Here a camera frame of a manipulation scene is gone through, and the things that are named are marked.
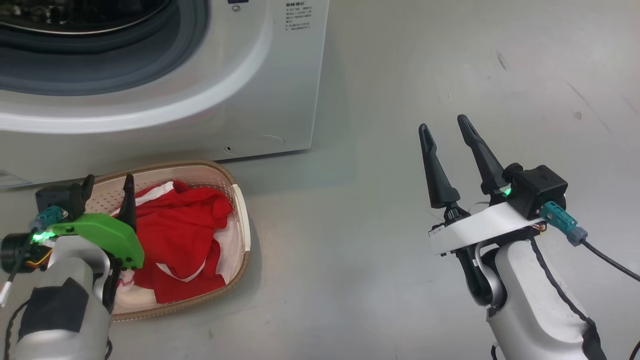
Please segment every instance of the green led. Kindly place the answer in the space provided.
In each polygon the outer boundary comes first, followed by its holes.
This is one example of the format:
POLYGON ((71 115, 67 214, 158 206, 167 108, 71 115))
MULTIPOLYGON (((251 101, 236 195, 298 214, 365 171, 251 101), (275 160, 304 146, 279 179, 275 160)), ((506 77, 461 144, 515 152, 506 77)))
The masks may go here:
POLYGON ((44 242, 46 239, 52 238, 56 236, 56 234, 54 233, 48 233, 48 232, 44 232, 44 233, 40 233, 40 234, 34 234, 33 237, 31 238, 31 240, 35 243, 42 243, 44 242))

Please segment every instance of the washing machine drum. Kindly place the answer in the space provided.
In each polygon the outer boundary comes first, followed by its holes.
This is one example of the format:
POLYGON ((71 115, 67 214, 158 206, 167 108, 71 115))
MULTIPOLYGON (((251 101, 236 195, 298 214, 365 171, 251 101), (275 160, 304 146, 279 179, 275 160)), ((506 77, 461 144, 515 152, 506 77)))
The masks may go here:
POLYGON ((97 95, 156 80, 188 60, 206 0, 0 0, 0 89, 97 95))

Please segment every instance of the clothes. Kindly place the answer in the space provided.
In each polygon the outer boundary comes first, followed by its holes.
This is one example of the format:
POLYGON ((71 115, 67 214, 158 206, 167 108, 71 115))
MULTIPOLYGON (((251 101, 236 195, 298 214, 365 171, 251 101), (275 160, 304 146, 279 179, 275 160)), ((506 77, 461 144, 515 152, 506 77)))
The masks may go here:
POLYGON ((180 181, 137 194, 138 239, 145 262, 135 271, 134 283, 153 289, 158 304, 223 287, 224 278, 216 274, 220 245, 214 232, 226 228, 232 210, 224 193, 191 189, 180 181))

